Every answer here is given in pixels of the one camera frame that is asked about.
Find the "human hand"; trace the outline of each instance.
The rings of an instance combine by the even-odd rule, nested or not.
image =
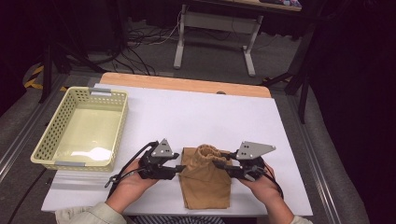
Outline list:
[[[265,172],[275,179],[274,169],[265,163]],[[267,208],[270,223],[287,223],[293,220],[293,213],[283,201],[276,184],[268,177],[262,176],[254,182],[239,179],[242,184],[250,188],[254,196]]]
[[[126,169],[125,174],[139,168],[139,159],[134,160]],[[114,192],[107,199],[106,203],[116,212],[122,212],[131,203],[142,196],[146,189],[158,182],[158,179],[142,179],[138,172],[127,176],[121,180]]]
[[[264,171],[275,179],[274,169],[267,163],[265,163]],[[262,203],[265,203],[268,198],[274,195],[279,195],[276,185],[266,176],[262,176],[254,182],[245,179],[239,179],[239,181],[250,188],[254,196],[256,196],[256,198]]]

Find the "gray floor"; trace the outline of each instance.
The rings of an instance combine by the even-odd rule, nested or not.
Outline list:
[[[227,36],[220,32],[210,34],[218,38]],[[161,45],[141,45],[134,50],[146,64],[155,68],[157,76],[258,85],[264,77],[275,77],[287,71],[299,44],[299,41],[291,41],[288,36],[259,35],[252,51],[257,76],[249,77],[240,47],[246,41],[246,35],[230,34],[226,40],[219,41],[207,33],[190,31],[186,35],[183,61],[179,70],[173,68],[177,47],[175,40],[169,39]],[[134,57],[132,52],[124,52]],[[129,63],[121,56],[118,59]],[[128,68],[116,62],[101,66],[107,70],[114,71],[116,68],[118,72],[130,73]],[[135,69],[136,73],[145,71],[138,63],[136,66],[141,69]],[[64,86],[90,86],[97,82],[100,76],[101,74],[92,73],[87,68],[74,67],[70,75],[55,74],[54,82],[58,80],[58,84]],[[286,95],[283,92],[285,85],[278,83],[271,87],[270,91],[276,99],[313,208],[314,215],[309,219],[314,223],[369,223],[361,198],[347,177],[323,124],[315,95],[312,91],[309,92],[305,110],[306,124],[302,125],[295,113],[298,94]],[[43,170],[41,165],[30,162],[30,156],[64,92],[54,91],[43,105],[37,103],[40,94],[41,90],[29,88],[0,118],[0,156],[3,158],[0,165],[1,169],[5,168],[2,174],[6,174],[1,175],[0,179],[1,223],[7,223],[23,194]],[[36,119],[32,119],[34,113],[39,114]],[[28,130],[26,124],[34,125]],[[18,157],[11,157],[13,153],[19,154]],[[5,167],[7,161],[8,164],[12,163],[12,166]],[[12,223],[56,223],[53,214],[40,211],[54,174],[54,171],[46,171],[39,178]]]

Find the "wire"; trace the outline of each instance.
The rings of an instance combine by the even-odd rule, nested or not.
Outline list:
[[[116,65],[114,65],[114,62],[111,61],[111,63],[113,64],[114,71],[115,71],[116,73],[118,73],[117,68],[116,68]]]
[[[165,38],[165,40],[163,40],[162,42],[151,42],[149,43],[149,45],[159,45],[159,44],[163,44],[166,42],[166,40],[170,39],[171,36],[174,34],[175,30],[176,30],[177,26],[175,26],[175,28],[172,30],[171,34]]]
[[[149,73],[148,66],[143,62],[142,58],[140,58],[140,56],[133,49],[131,49],[131,48],[127,48],[127,49],[129,49],[134,55],[136,55],[136,57],[140,60],[140,62],[145,66],[146,71],[148,72],[147,75],[149,76],[150,73]]]
[[[64,28],[67,31],[67,34],[69,35],[69,38],[71,39],[71,41],[73,42],[73,45],[76,47],[76,49],[79,51],[80,47],[78,46],[78,44],[76,43],[75,38],[73,38],[72,33],[70,32],[69,27],[67,26],[66,21],[64,20],[64,17],[61,15],[61,12],[59,10],[59,8],[57,7],[57,5],[55,4],[54,0],[51,0],[51,3],[53,5],[53,7],[55,8],[56,13],[59,16],[59,19],[62,21],[62,23],[64,24]]]
[[[136,154],[134,154],[134,156],[122,167],[122,169],[120,170],[120,172],[117,175],[113,175],[110,177],[110,180],[107,182],[107,184],[105,185],[105,188],[107,188],[108,184],[110,182],[113,182],[113,185],[111,186],[111,189],[108,193],[107,198],[109,198],[111,196],[111,194],[114,192],[114,190],[116,190],[116,187],[118,185],[118,182],[120,182],[120,180],[123,178],[122,174],[124,173],[124,171],[126,170],[126,168],[128,168],[128,166],[144,151],[146,150],[146,148],[148,147],[154,147],[158,144],[158,142],[150,142],[147,143],[144,147],[142,147]]]
[[[270,168],[269,168],[266,164],[264,164],[264,169],[262,169],[261,167],[258,167],[258,168],[264,171],[264,173],[262,174],[263,176],[267,177],[271,182],[273,182],[273,183],[276,185],[276,188],[277,188],[277,191],[279,191],[280,197],[282,197],[282,199],[284,199],[283,190],[282,190],[282,188],[280,187],[280,185],[276,182],[275,176],[274,176],[274,174],[271,172]]]
[[[115,58],[117,58],[120,55],[120,49],[121,49],[121,44],[118,46],[117,51],[110,57],[103,59],[103,60],[91,61],[91,62],[94,64],[101,64],[101,63],[108,63],[110,61],[113,61]],[[83,63],[80,63],[79,61],[73,60],[71,58],[68,58],[68,60],[75,65],[83,65]]]
[[[128,64],[122,63],[122,62],[120,62],[120,61],[117,60],[117,59],[114,59],[114,61],[116,61],[117,63],[120,63],[120,64],[124,65],[124,66],[127,67],[127,68],[129,68],[129,69],[131,70],[131,72],[134,74],[134,69],[133,69],[131,66],[129,66]]]
[[[163,44],[167,39],[171,39],[171,40],[176,40],[176,41],[178,41],[178,39],[176,39],[176,38],[172,38],[170,35],[168,36],[168,37],[164,37],[164,36],[148,36],[148,37],[146,37],[147,39],[150,39],[150,38],[157,38],[157,40],[160,40],[161,38],[162,39],[165,39],[165,40],[163,40],[163,41],[161,41],[161,42],[155,42],[155,41],[151,41],[149,44],[147,44],[147,45],[159,45],[159,44]]]
[[[149,31],[147,34],[140,31],[142,29],[145,28],[135,29],[134,31],[132,31],[135,33],[135,35],[130,35],[131,38],[129,40],[135,42],[133,46],[134,48],[138,47],[140,44],[145,44],[145,45],[161,44],[173,35],[176,27],[174,29],[172,28],[161,29],[159,32],[156,32],[155,34],[154,31],[158,30],[158,28],[151,29],[151,31]],[[163,37],[163,35],[166,35],[169,31],[172,31],[172,33],[168,37]],[[144,39],[146,38],[156,38],[156,39],[153,41],[149,41],[148,43],[144,43]]]
[[[192,29],[191,29],[191,28],[189,27],[189,31],[201,32],[201,33],[204,33],[204,34],[206,34],[206,35],[209,35],[210,37],[212,37],[212,38],[214,38],[214,39],[217,39],[217,40],[219,40],[219,41],[224,41],[224,40],[228,39],[228,37],[230,37],[230,35],[231,35],[231,32],[228,32],[228,34],[227,34],[225,37],[223,37],[223,38],[218,38],[217,36],[210,34],[211,32],[208,32],[207,30],[201,29],[201,28],[192,28]]]
[[[266,47],[270,46],[272,44],[272,42],[274,42],[274,40],[277,39],[277,37],[278,37],[278,35],[275,35],[266,45],[259,46],[259,47],[254,48],[254,49],[262,49],[262,48],[266,48]]]
[[[132,171],[126,173],[125,175],[123,175],[123,176],[122,176],[119,180],[117,180],[117,182],[115,182],[115,183],[120,183],[120,181],[121,181],[123,178],[128,177],[128,176],[130,176],[130,175],[133,175],[135,172],[140,172],[140,171],[145,170],[145,169],[146,169],[145,166],[142,166],[142,167],[139,167],[139,168],[137,168],[137,169],[134,169],[134,170],[132,170]]]
[[[37,181],[41,178],[41,176],[46,173],[47,168],[44,168],[41,173],[38,175],[38,177],[35,179],[35,181],[30,185],[29,189],[26,190],[26,192],[23,194],[21,200],[18,202],[17,206],[14,209],[14,212],[12,213],[11,217],[8,220],[7,224],[10,224],[12,222],[12,220],[14,219],[15,215],[17,215],[18,210],[20,209],[23,201],[26,199],[27,195],[30,193],[30,191],[32,190],[32,188],[35,186],[35,183],[37,183]]]
[[[149,75],[149,74],[146,74],[146,73],[145,73],[143,70],[141,70],[140,68],[138,68],[136,65],[134,65],[134,63],[142,63],[142,62],[138,62],[138,61],[135,61],[135,60],[129,58],[129,57],[128,57],[127,55],[125,55],[123,52],[121,53],[121,56],[122,56],[124,59],[128,60],[129,63],[130,63],[133,67],[135,67],[137,70],[141,71],[141,72],[142,72],[143,74],[145,74],[145,75]],[[154,74],[155,74],[155,69],[154,69],[152,66],[147,65],[147,64],[145,64],[145,66],[150,67],[150,68],[154,71]]]

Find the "black cable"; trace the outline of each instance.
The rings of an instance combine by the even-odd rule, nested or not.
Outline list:
[[[146,64],[146,66],[149,67],[149,68],[151,68],[151,70],[152,70],[152,72],[153,72],[154,75],[156,74],[154,67],[152,67],[151,65],[148,65],[148,64]]]
[[[41,173],[38,175],[38,177],[35,179],[35,181],[30,185],[29,189],[26,190],[26,192],[23,194],[22,198],[20,199],[20,201],[18,202],[17,206],[14,209],[14,212],[12,213],[11,217],[8,220],[7,224],[10,224],[12,222],[12,220],[14,219],[15,215],[17,215],[18,210],[20,209],[23,201],[26,199],[27,195],[30,193],[30,191],[32,190],[32,188],[35,186],[35,183],[37,183],[37,181],[41,178],[41,176],[46,173],[47,168],[44,168]]]
[[[205,35],[209,35],[210,37],[212,37],[214,39],[217,39],[219,41],[224,41],[224,40],[228,39],[228,37],[230,37],[230,35],[231,35],[231,32],[228,32],[227,36],[225,36],[223,38],[218,38],[217,36],[210,34],[210,32],[208,32],[207,30],[201,29],[201,28],[191,28],[191,27],[189,27],[189,31],[201,32],[201,33],[204,33]]]
[[[114,61],[116,61],[117,63],[120,63],[120,64],[124,65],[124,66],[127,67],[127,68],[129,68],[129,69],[132,71],[132,73],[134,74],[134,69],[133,69],[131,66],[129,66],[128,64],[122,63],[122,62],[120,62],[120,61],[117,60],[117,59],[114,59]]]
[[[153,32],[155,30],[158,30],[159,28],[155,27],[155,28],[151,29],[151,31],[149,31],[147,34],[145,34],[144,32],[140,31],[140,30],[145,30],[145,29],[148,29],[148,27],[143,27],[143,28],[140,28],[140,29],[134,29],[132,32],[140,33],[140,34],[142,34],[142,36],[145,36],[145,37],[150,37],[150,36],[161,34],[163,31],[169,32],[170,30],[173,29],[173,27],[172,28],[166,28],[166,29],[162,28],[162,29],[160,29],[160,31],[158,33],[155,33],[155,34],[153,34]]]
[[[140,42],[139,42],[139,43],[134,42],[134,45],[131,45],[131,43],[129,42],[129,43],[128,43],[128,46],[129,46],[130,48],[137,49],[137,47],[140,46]]]
[[[138,68],[136,65],[134,65],[134,62],[135,63],[137,63],[137,61],[134,61],[134,60],[132,60],[132,59],[130,59],[128,56],[126,56],[123,52],[121,53],[121,56],[124,58],[124,59],[126,59],[126,60],[128,60],[128,62],[131,64],[131,66],[133,66],[133,67],[135,67],[137,70],[139,70],[139,71],[142,71],[140,68]]]
[[[135,35],[129,35],[128,36],[128,41],[133,41],[134,42],[134,48],[137,48],[140,46],[143,40],[144,33],[139,32],[139,31],[132,31],[135,33]]]
[[[164,31],[164,34],[162,34],[162,31],[163,30],[161,30],[159,33],[158,33],[158,35],[159,35],[159,37],[157,38],[157,39],[155,39],[155,40],[152,40],[152,41],[150,41],[150,42],[148,42],[147,43],[147,45],[153,45],[153,44],[158,44],[158,43],[162,43],[163,42],[163,39],[168,39],[168,38],[171,38],[174,34],[175,34],[175,32],[173,32],[175,29],[168,29],[168,30],[165,30]],[[166,35],[169,31],[172,31],[172,33],[168,36],[168,37],[164,37],[163,35]]]
[[[123,175],[123,176],[122,176],[119,180],[117,180],[117,182],[115,182],[115,183],[116,183],[116,184],[117,184],[117,183],[120,183],[120,181],[121,181],[123,178],[125,178],[125,177],[127,177],[127,176],[130,176],[130,175],[133,175],[133,173],[135,173],[135,172],[140,172],[140,171],[145,170],[145,169],[146,169],[145,166],[139,167],[139,168],[137,168],[137,169],[134,169],[134,170],[132,170],[132,171],[126,173],[125,175]]]
[[[266,47],[270,46],[272,44],[272,42],[274,42],[274,40],[277,39],[277,37],[278,37],[278,35],[275,35],[266,45],[259,46],[259,47],[254,48],[254,49],[262,49],[262,48],[266,48]]]
[[[271,174],[271,176],[269,176],[268,174],[264,173],[263,175],[265,177],[267,177],[271,182],[273,182],[276,185],[277,191],[279,191],[280,197],[282,197],[282,199],[284,199],[284,195],[283,195],[283,190],[280,187],[280,185],[276,182],[275,176],[274,174],[271,172],[270,168],[264,164],[264,168],[267,168],[268,172]]]
[[[131,32],[129,32],[128,36],[137,36],[137,38],[140,38],[141,36],[144,36],[145,33],[142,31],[139,31],[137,29],[132,30]]]
[[[169,28],[169,29],[161,29],[159,32],[157,32],[157,33],[153,33],[155,30],[157,30],[158,28],[154,28],[154,29],[152,29],[151,31],[149,31],[148,32],[148,34],[144,34],[143,32],[141,32],[141,31],[135,31],[136,32],[136,36],[134,36],[134,35],[130,35],[130,41],[134,41],[135,43],[136,43],[136,45],[138,46],[138,45],[140,45],[140,44],[142,44],[143,42],[144,42],[144,39],[145,38],[151,38],[151,37],[154,37],[154,36],[159,36],[159,37],[157,37],[155,40],[151,40],[151,41],[149,41],[148,43],[143,43],[143,44],[145,44],[145,45],[151,45],[151,44],[155,44],[155,43],[158,43],[159,41],[162,41],[162,39],[164,38],[163,36],[164,35],[166,35],[169,31],[172,31],[172,30],[174,30],[173,28]]]
[[[156,145],[158,145],[158,142],[147,143],[136,154],[134,154],[134,156],[122,167],[122,169],[120,170],[120,172],[117,175],[113,175],[113,176],[110,177],[109,181],[105,185],[105,188],[107,188],[107,186],[111,182],[113,182],[113,185],[111,186],[111,189],[110,189],[110,191],[108,193],[107,198],[109,198],[111,196],[111,194],[114,192],[114,190],[116,190],[116,187],[117,187],[118,183],[120,182],[120,180],[122,179],[122,174],[126,170],[126,168],[128,168],[128,166],[140,155],[140,153],[142,153],[144,150],[146,150],[146,148],[154,147]]]
[[[136,57],[140,60],[140,62],[142,62],[142,64],[145,66],[146,71],[148,72],[148,75],[149,75],[149,69],[148,69],[148,67],[146,66],[146,64],[143,62],[142,58],[140,58],[140,56],[139,56],[136,52],[134,52],[133,49],[131,49],[131,48],[128,48],[128,49],[130,49],[130,50],[132,51],[132,53],[133,53],[134,55],[136,55]]]
[[[62,23],[64,24],[64,28],[66,29],[67,34],[69,35],[69,38],[72,40],[73,45],[76,47],[76,49],[79,49],[79,45],[76,43],[76,40],[73,38],[72,33],[70,32],[69,27],[67,26],[66,21],[64,20],[64,17],[61,15],[59,8],[57,7],[57,5],[55,4],[54,0],[51,0],[51,3],[53,5],[53,7],[55,8],[56,13],[59,16],[59,19],[62,21]]]
[[[115,58],[117,58],[120,55],[120,48],[121,46],[118,47],[116,53],[114,53],[113,55],[111,55],[110,57],[103,59],[103,60],[98,60],[98,61],[91,61],[94,64],[101,64],[101,63],[108,63],[113,61]],[[75,65],[83,65],[83,63],[80,63],[79,61],[73,60],[69,58],[69,61]]]
[[[118,73],[117,68],[116,68],[116,65],[114,65],[114,62],[113,62],[113,61],[111,61],[111,64],[113,64],[114,71],[115,71],[116,73]]]

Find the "metal bracket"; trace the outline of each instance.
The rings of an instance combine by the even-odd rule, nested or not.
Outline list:
[[[274,151],[275,149],[275,146],[253,142],[242,142],[241,147],[236,154],[236,158],[238,160],[253,160],[270,151]]]
[[[168,141],[164,138],[161,143],[152,151],[152,157],[173,158],[174,152],[169,147]]]

